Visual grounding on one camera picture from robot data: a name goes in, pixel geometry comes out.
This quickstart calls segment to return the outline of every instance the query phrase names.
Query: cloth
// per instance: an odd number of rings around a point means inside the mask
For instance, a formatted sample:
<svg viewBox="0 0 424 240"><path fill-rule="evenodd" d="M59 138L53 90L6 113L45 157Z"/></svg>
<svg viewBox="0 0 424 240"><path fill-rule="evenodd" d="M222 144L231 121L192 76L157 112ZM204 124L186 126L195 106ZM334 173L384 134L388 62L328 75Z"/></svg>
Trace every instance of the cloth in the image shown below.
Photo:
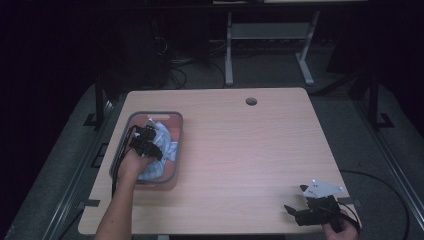
<svg viewBox="0 0 424 240"><path fill-rule="evenodd" d="M171 134L161 122L154 123L154 125L156 137L152 143L159 147L163 157L150 163L146 170L138 176L139 180L153 180L162 177L166 161L175 161L176 159L178 142L171 141Z"/></svg>

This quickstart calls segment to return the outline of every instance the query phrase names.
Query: metal frame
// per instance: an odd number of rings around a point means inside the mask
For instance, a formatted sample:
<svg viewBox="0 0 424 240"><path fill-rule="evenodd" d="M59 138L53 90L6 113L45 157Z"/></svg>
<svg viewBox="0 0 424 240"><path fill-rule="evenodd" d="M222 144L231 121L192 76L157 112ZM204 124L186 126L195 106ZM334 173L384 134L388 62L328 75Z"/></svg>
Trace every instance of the metal frame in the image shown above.
<svg viewBox="0 0 424 240"><path fill-rule="evenodd" d="M225 56L225 84L232 86L233 64L231 61L232 39L304 39L305 44L296 60L307 85L313 85L314 80L306 64L306 55L311 45L320 11L315 11L309 23L233 23L232 12L228 13L227 21L227 52Z"/></svg>

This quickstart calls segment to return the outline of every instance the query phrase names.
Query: human arm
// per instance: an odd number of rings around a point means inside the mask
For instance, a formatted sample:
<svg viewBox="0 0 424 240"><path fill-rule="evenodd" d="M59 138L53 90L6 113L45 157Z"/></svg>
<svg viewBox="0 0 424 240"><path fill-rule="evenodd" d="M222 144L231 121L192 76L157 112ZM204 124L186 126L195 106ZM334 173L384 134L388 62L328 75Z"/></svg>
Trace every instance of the human arm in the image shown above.
<svg viewBox="0 0 424 240"><path fill-rule="evenodd" d="M342 210L342 214L347 215L346 211ZM358 240L359 235L356 231L356 228L348 221L344 219L340 219L340 225L343 229L341 232L334 232L330 223L326 223L322 225L322 229L324 230L325 238L327 240Z"/></svg>
<svg viewBox="0 0 424 240"><path fill-rule="evenodd" d="M131 219L134 187L152 158L140 157L134 149L129 150L118 171L118 185L104 214L95 239L131 239Z"/></svg>

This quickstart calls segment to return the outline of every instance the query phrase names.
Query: human hand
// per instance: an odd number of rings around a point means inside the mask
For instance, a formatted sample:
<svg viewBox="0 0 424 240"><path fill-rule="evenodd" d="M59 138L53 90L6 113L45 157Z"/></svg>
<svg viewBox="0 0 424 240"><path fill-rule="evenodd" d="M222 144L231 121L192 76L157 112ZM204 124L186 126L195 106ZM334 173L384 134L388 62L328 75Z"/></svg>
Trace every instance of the human hand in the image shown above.
<svg viewBox="0 0 424 240"><path fill-rule="evenodd" d="M347 215L347 212L341 210L342 214ZM326 223L322 225L322 229L324 230L325 238L327 240L357 240L359 239L358 232L356 228L348 221L344 219L340 219L340 225L343 231L336 233L331 227L330 223Z"/></svg>
<svg viewBox="0 0 424 240"><path fill-rule="evenodd" d="M138 175L144 172L155 157L140 157L135 149L130 149L126 154L118 170L118 178L137 181Z"/></svg>

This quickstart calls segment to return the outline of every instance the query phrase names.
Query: pink plastic bin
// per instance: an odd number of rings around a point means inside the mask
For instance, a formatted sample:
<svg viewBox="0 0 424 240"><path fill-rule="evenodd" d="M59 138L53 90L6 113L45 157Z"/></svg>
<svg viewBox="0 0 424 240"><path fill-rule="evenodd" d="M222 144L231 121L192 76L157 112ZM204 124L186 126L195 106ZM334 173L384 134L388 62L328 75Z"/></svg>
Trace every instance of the pink plastic bin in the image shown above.
<svg viewBox="0 0 424 240"><path fill-rule="evenodd" d="M133 113L125 126L124 132L122 133L121 140L119 142L118 151L115 154L113 163L110 168L110 176L112 177L113 169L119 158L120 149L122 149L122 144L125 142L125 138L128 130L134 126L138 125L140 127L146 126L146 123L149 119L152 119L154 122L161 122L168 131L171 133L171 141L178 142L177 153L175 161L167 160L164 167L164 174L162 177L156 178L154 180L139 180L137 182L137 190L171 190L177 184L177 173L178 173L178 163L179 153L181 148L181 137L183 129L183 116L178 112L135 112Z"/></svg>

